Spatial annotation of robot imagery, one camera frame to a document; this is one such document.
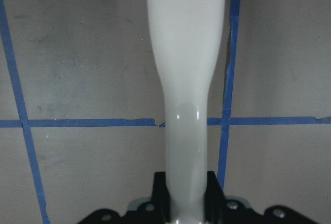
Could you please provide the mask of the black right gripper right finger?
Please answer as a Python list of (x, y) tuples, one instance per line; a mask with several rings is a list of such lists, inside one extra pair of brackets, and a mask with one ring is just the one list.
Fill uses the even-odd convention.
[(316, 223), (307, 216), (283, 205), (257, 213), (243, 200), (226, 197), (213, 171), (207, 172), (204, 215), (208, 223)]

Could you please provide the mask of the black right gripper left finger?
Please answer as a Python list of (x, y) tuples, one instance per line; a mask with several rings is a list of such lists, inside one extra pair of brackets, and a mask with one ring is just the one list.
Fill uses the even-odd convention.
[(154, 173), (151, 197), (124, 215), (109, 208), (98, 209), (79, 223), (169, 223), (170, 195), (166, 186), (166, 173)]

